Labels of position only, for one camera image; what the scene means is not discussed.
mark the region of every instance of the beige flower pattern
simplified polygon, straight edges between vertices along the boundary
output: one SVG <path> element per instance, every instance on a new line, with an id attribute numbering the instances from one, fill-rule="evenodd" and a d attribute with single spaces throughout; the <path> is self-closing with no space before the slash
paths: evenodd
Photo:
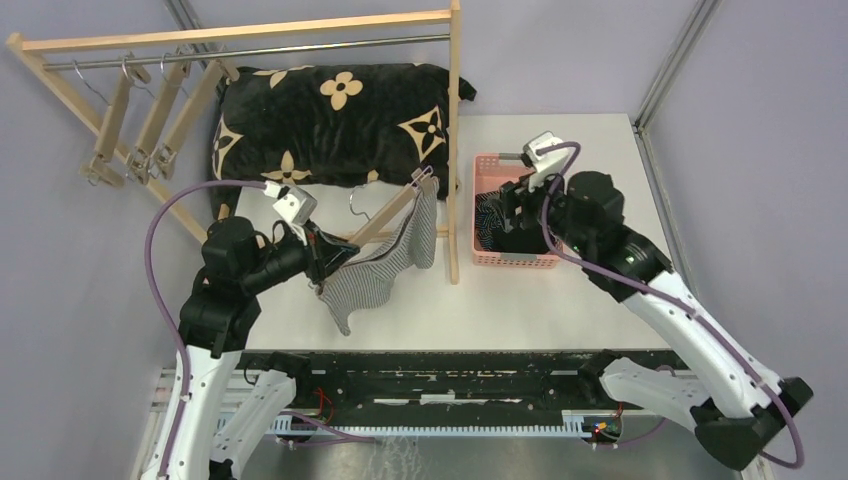
<path id="1" fill-rule="evenodd" d="M 286 78 L 286 74 L 288 72 L 292 72 L 295 70 L 303 70 L 304 68 L 310 68 L 313 66 L 314 65 L 301 65 L 299 67 L 293 67 L 287 70 L 257 70 L 253 72 L 253 74 L 259 77 L 271 77 L 269 79 L 269 83 L 271 85 L 271 88 L 274 88 L 277 86 L 278 83 L 280 83 L 284 78 Z"/>
<path id="2" fill-rule="evenodd" d="M 280 162 L 279 170 L 262 174 L 263 177 L 269 180 L 276 180 L 278 182 L 288 183 L 291 185 L 294 185 L 310 175 L 312 175 L 310 170 L 301 171 L 294 169 L 294 157 L 292 157 L 291 152 L 288 150 L 286 150 L 286 153 L 283 154 L 283 160 Z"/>
<path id="3" fill-rule="evenodd" d="M 398 127 L 406 130 L 412 137 L 418 148 L 418 161 L 423 162 L 436 147 L 445 143 L 445 134 L 442 130 L 442 115 L 439 106 L 436 105 L 429 112 L 412 120 L 399 123 Z"/>
<path id="4" fill-rule="evenodd" d="M 258 77 L 271 77 L 271 88 L 276 87 L 278 83 L 286 78 L 287 73 L 289 73 L 288 70 L 257 70 L 253 72 Z"/>
<path id="5" fill-rule="evenodd" d="M 212 170 L 215 172 L 215 178 L 221 179 L 221 169 L 224 167 L 224 159 L 227 157 L 230 149 L 244 135 L 238 134 L 227 127 L 224 122 L 224 115 L 218 121 L 218 128 L 215 132 L 215 143 L 212 145 Z"/>
<path id="6" fill-rule="evenodd" d="M 347 103 L 347 97 L 359 94 L 362 91 L 362 82 L 353 79 L 351 72 L 341 72 L 336 75 L 335 80 L 327 80 L 321 84 L 322 94 L 330 97 L 330 105 L 333 110 L 339 111 Z"/>

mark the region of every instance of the red wire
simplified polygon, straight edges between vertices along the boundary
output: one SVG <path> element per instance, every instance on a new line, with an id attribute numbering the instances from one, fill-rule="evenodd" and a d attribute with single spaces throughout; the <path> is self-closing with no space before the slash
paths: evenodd
<path id="1" fill-rule="evenodd" d="M 327 425 L 327 424 L 330 423 L 330 420 L 333 419 L 333 414 L 336 413 L 336 407 L 333 406 L 333 401 L 330 400 L 330 397 L 328 397 L 327 395 L 324 394 L 323 388 L 318 387 L 315 390 L 315 393 L 317 393 L 320 396 L 320 399 L 321 399 L 321 402 L 318 404 L 318 416 L 319 417 L 321 416 L 321 414 L 324 413 L 324 400 L 326 400 L 327 403 L 330 404 L 330 416 L 327 417 L 327 420 L 324 422 L 324 425 Z"/>
<path id="2" fill-rule="evenodd" d="M 321 400 L 318 404 L 318 416 L 320 417 L 321 414 L 324 413 L 324 390 L 321 387 L 318 387 L 318 389 L 315 390 L 315 393 L 320 396 Z"/>
<path id="3" fill-rule="evenodd" d="M 334 407 L 334 406 L 333 406 L 333 401 L 332 401 L 332 400 L 330 400 L 330 398 L 329 398 L 329 397 L 327 397 L 326 395 L 324 395 L 324 392 L 321 392 L 321 395 L 323 395 L 323 396 L 324 396 L 324 399 L 326 399 L 326 400 L 327 400 L 327 403 L 329 403 L 329 404 L 330 404 L 330 416 L 329 416 L 329 417 L 327 417 L 327 421 L 326 421 L 326 422 L 324 422 L 324 425 L 329 425 L 329 424 L 330 424 L 330 420 L 332 420 L 332 419 L 333 419 L 333 414 L 334 414 L 334 413 L 336 413 L 336 407 Z"/>

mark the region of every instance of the hanger hook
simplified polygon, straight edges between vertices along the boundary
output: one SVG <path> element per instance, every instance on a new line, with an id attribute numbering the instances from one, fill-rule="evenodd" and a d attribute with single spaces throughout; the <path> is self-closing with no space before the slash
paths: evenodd
<path id="1" fill-rule="evenodd" d="M 98 91 L 96 88 L 92 87 L 91 84 L 89 84 L 88 81 L 85 79 L 85 77 L 82 76 L 82 72 L 79 71 L 79 65 L 77 64 L 77 61 L 73 60 L 72 62 L 74 64 L 74 70 L 77 72 L 77 75 L 79 75 L 80 80 L 82 80 L 82 83 L 86 86 L 86 88 L 96 93 L 97 96 L 100 97 L 101 100 L 103 100 L 103 103 L 109 105 L 109 100 L 106 100 L 106 97 L 104 97 L 103 94 L 100 93 L 100 91 Z"/>
<path id="2" fill-rule="evenodd" d="M 180 49 L 180 47 L 177 47 L 177 52 L 176 52 L 176 54 L 177 54 L 177 55 L 180 53 L 180 50 L 181 50 L 181 49 Z M 159 60 L 159 72 L 161 72 L 161 74 L 162 74 L 162 81 L 163 81 L 163 82 L 165 82 L 165 84 L 166 84 L 166 85 L 169 85 L 169 86 L 171 86 L 171 87 L 179 86 L 179 87 L 180 87 L 180 91 L 181 91 L 181 92 L 183 92 L 183 95 L 185 95 L 185 96 L 187 97 L 187 96 L 188 96 L 188 92 L 186 92 L 186 91 L 185 91 L 185 87 L 183 87 L 182 83 L 180 83 L 179 85 L 174 85 L 173 83 L 170 83 L 170 82 L 168 81 L 168 78 L 167 78 L 167 77 L 165 77 L 165 58 L 166 58 L 166 57 L 169 57 L 169 56 L 173 56 L 173 55 L 175 55 L 175 54 L 173 54 L 173 53 L 168 53 L 168 52 L 165 52 L 165 53 L 163 53 L 163 54 L 162 54 L 162 59 L 161 59 L 161 60 Z"/>
<path id="3" fill-rule="evenodd" d="M 153 92 L 151 92 L 149 88 L 141 87 L 141 86 L 138 85 L 138 82 L 136 81 L 135 75 L 130 75 L 129 70 L 127 69 L 127 59 L 129 59 L 131 57 L 132 57 L 132 53 L 128 53 L 128 54 L 124 55 L 123 57 L 121 57 L 121 70 L 124 71 L 124 76 L 127 77 L 127 80 L 129 80 L 130 88 L 138 88 L 140 90 L 144 90 L 145 92 L 147 92 L 148 95 L 150 95 L 150 98 L 156 98 L 156 96 L 153 95 Z"/>
<path id="4" fill-rule="evenodd" d="M 421 170 L 421 173 L 419 173 L 415 178 L 412 179 L 412 185 L 415 188 L 418 188 L 420 186 L 421 180 L 424 177 L 426 177 L 427 175 L 432 175 L 432 174 L 433 174 L 433 166 L 427 165 L 426 167 L 424 167 L 423 170 Z"/>
<path id="5" fill-rule="evenodd" d="M 353 187 L 353 190 L 350 191 L 350 199 L 348 199 L 348 201 L 347 201 L 347 207 L 350 209 L 350 213 L 352 213 L 356 216 L 363 215 L 363 216 L 365 216 L 365 219 L 370 222 L 371 216 L 368 215 L 366 212 L 355 212 L 353 210 L 353 196 L 356 194 L 356 189 L 362 188 L 362 187 L 363 187 L 362 185 L 357 185 L 357 186 Z"/>

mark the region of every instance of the black mount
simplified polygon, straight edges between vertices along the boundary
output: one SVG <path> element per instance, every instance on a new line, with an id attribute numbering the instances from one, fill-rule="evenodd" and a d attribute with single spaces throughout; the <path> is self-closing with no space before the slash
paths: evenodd
<path id="1" fill-rule="evenodd" d="M 590 399 L 606 396 L 600 378 L 606 367 L 622 358 L 621 354 L 604 350 L 577 369 L 581 392 Z M 796 377 L 780 381 L 780 400 L 794 418 L 813 398 L 813 391 Z M 703 405 L 689 410 L 695 420 L 695 438 L 713 458 L 727 468 L 742 471 L 763 451 L 786 426 L 786 420 L 772 403 L 768 408 L 755 407 L 748 418 L 727 418 L 707 399 Z"/>
<path id="2" fill-rule="evenodd" d="M 527 177 L 500 188 L 498 201 L 507 229 L 539 224 L 542 203 L 555 177 L 532 192 Z M 579 172 L 565 191 L 550 195 L 548 227 L 580 258 L 640 282 L 650 282 L 671 262 L 644 235 L 624 225 L 624 195 L 613 186 L 612 177 L 600 172 Z M 584 269 L 589 281 L 622 302 L 636 293 L 627 285 Z"/>
<path id="3" fill-rule="evenodd" d="M 201 247 L 204 267 L 180 310 L 180 335 L 186 345 L 209 350 L 212 358 L 244 350 L 261 309 L 256 295 L 303 272 L 323 282 L 359 253 L 359 247 L 305 226 L 307 245 L 283 223 L 279 243 L 259 246 L 250 220 L 229 217 L 209 227 Z"/>

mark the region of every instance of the gray striped garment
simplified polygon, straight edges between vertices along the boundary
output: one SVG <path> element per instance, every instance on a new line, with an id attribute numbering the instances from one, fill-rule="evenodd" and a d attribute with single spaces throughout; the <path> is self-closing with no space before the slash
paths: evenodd
<path id="1" fill-rule="evenodd" d="M 389 301 L 395 277 L 415 265 L 430 268 L 436 255 L 436 192 L 424 188 L 412 209 L 374 253 L 341 267 L 317 290 L 342 335 L 350 335 L 347 318 L 355 310 L 377 308 Z"/>

